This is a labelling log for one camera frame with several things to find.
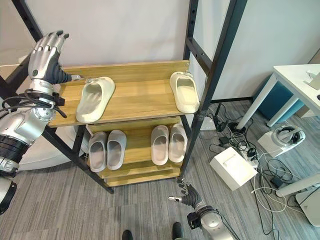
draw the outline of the white slipper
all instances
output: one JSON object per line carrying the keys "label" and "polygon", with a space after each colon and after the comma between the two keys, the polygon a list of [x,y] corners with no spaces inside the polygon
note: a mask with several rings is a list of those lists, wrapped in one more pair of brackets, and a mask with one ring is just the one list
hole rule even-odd
{"label": "white slipper", "polygon": [[119,169],[124,163],[127,137],[123,131],[112,130],[107,142],[107,163],[110,170]]}
{"label": "white slipper", "polygon": [[193,114],[199,108],[196,83],[190,73],[176,71],[170,77],[170,86],[178,110],[185,114]]}
{"label": "white slipper", "polygon": [[115,91],[114,81],[106,76],[88,78],[86,82],[75,114],[76,119],[85,124],[101,118]]}
{"label": "white slipper", "polygon": [[107,134],[95,133],[89,140],[89,161],[92,172],[101,172],[107,167]]}
{"label": "white slipper", "polygon": [[169,130],[165,125],[156,126],[151,133],[151,160],[155,165],[168,161]]}
{"label": "white slipper", "polygon": [[185,157],[187,148],[187,135],[184,127],[176,123],[170,131],[169,159],[174,163],[180,163]]}

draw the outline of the floor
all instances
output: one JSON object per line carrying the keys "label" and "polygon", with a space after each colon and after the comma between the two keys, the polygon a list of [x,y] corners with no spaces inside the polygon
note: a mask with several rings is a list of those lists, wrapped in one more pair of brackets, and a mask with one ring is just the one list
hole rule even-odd
{"label": "floor", "polygon": [[[226,103],[230,118],[242,116],[249,101]],[[266,120],[259,113],[247,137],[256,144],[267,132]],[[291,117],[288,122],[303,128],[306,140],[278,159],[284,161],[298,176],[306,177],[320,169],[320,119]],[[263,234],[252,187],[246,183],[235,191],[229,190],[209,167],[215,153],[211,143],[218,144],[216,132],[203,132],[198,138],[185,178],[203,196],[206,203],[222,212],[243,240],[274,239]],[[221,152],[220,147],[213,148]],[[200,229],[190,230],[187,214],[191,207],[168,201],[168,196],[180,196],[176,179],[116,187],[108,194],[72,163],[42,170],[20,172],[14,181],[18,190],[9,210],[0,216],[1,240],[117,240],[130,229],[135,239],[169,240],[174,222],[184,227],[185,237],[202,240]],[[281,209],[272,204],[273,209]],[[270,215],[262,211],[265,230],[271,229]],[[286,209],[275,213],[275,226],[280,239],[320,239],[320,228],[313,227],[302,214]]]}

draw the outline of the table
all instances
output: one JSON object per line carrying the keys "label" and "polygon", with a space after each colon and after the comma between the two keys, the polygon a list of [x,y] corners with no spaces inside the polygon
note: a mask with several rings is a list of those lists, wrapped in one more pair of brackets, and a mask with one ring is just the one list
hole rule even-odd
{"label": "table", "polygon": [[307,71],[311,71],[314,74],[319,73],[320,64],[274,66],[273,74],[270,79],[236,128],[242,129],[246,125],[278,81],[291,91],[293,96],[269,120],[266,124],[268,127],[272,127],[298,101],[298,99],[311,109],[316,116],[320,116],[320,100],[317,98],[317,95],[320,95],[320,90],[316,90],[307,84],[311,81]]}

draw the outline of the black metal frame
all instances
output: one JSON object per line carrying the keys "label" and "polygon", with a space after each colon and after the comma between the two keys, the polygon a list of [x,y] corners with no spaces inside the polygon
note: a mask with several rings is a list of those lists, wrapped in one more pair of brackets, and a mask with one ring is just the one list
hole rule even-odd
{"label": "black metal frame", "polygon": [[[33,39],[36,42],[40,40],[43,37],[43,34],[40,31],[25,1],[12,0],[12,2],[18,13],[20,14],[22,20],[24,21],[26,27],[30,31]],[[207,82],[202,94],[199,109],[194,114],[191,127],[188,124],[186,116],[181,116],[181,121],[188,137],[188,143],[179,175],[180,177],[182,177],[186,171],[201,125],[203,123],[204,117],[207,114],[209,105],[212,102],[212,97],[214,95],[229,51],[234,41],[238,26],[240,24],[241,17],[247,4],[247,0],[230,0],[213,61],[211,61],[211,59],[199,46],[197,41],[193,38],[198,2],[199,0],[190,0],[189,2],[189,13],[185,35],[183,59],[190,59],[190,54],[192,53],[201,66],[202,70],[207,75]],[[7,97],[17,95],[16,90],[28,76],[29,59],[30,56],[28,56],[6,80],[0,77],[0,97],[5,99]],[[47,126],[42,135],[95,182],[97,182],[109,193],[113,194],[114,190],[110,186],[108,186],[108,184],[105,183],[104,180],[99,177],[99,175],[90,170],[89,166],[85,163],[82,157],[79,157],[79,151],[85,131],[85,125],[80,125],[72,149],[68,147],[68,145],[66,145],[64,141],[61,140],[61,138],[55,133],[54,128],[50,128],[49,126]]]}
{"label": "black metal frame", "polygon": [[191,124],[191,135],[188,138],[185,157],[180,171],[180,177],[182,177],[186,171],[192,150],[195,146],[198,134],[201,129],[201,125],[204,121],[205,116],[207,115],[207,111],[211,104],[212,97],[216,90],[222,70],[224,69],[232,43],[235,39],[238,26],[240,24],[241,17],[244,13],[246,4],[247,0],[230,0],[223,22],[219,41],[214,53],[213,61],[211,61],[210,58],[199,46],[197,41],[193,38],[196,19],[196,15],[193,13],[193,10],[198,8],[198,0],[190,0],[189,15],[187,22],[188,26],[187,33],[185,36],[185,49],[183,59],[189,59],[191,51],[195,59],[201,66],[202,70],[207,75],[207,82],[205,84],[205,88],[202,94],[199,109],[194,114],[193,121]]}

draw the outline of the black shoe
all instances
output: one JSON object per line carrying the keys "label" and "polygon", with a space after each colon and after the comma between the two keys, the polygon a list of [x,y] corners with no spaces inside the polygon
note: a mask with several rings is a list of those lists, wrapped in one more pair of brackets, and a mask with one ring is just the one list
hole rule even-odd
{"label": "black shoe", "polygon": [[172,240],[182,238],[183,237],[183,229],[180,222],[175,222],[172,226]]}
{"label": "black shoe", "polygon": [[133,240],[134,238],[132,237],[132,233],[130,232],[130,230],[125,230],[122,233],[122,240]]}

